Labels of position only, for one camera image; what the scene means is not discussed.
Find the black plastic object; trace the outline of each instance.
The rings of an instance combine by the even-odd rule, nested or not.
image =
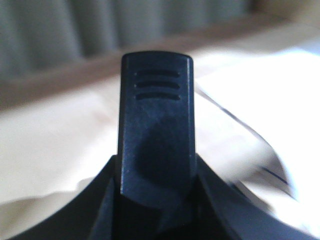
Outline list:
[[[315,240],[252,205],[195,154],[193,94],[189,56],[126,54],[117,156],[12,240]]]

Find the blurred background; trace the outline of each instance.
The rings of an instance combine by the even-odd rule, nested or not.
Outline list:
[[[251,0],[1,0],[0,79],[159,41],[243,16],[251,6]]]

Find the white paper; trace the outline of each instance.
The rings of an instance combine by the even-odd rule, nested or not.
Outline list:
[[[320,56],[291,48],[220,68],[197,83],[274,148],[308,230],[320,236]]]

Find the black plastic tab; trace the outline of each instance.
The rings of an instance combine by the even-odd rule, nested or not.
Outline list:
[[[122,58],[117,183],[146,207],[176,206],[196,171],[191,57],[163,51]]]

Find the gray curtain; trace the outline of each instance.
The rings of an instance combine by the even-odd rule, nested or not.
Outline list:
[[[243,15],[250,0],[0,0],[0,79]]]

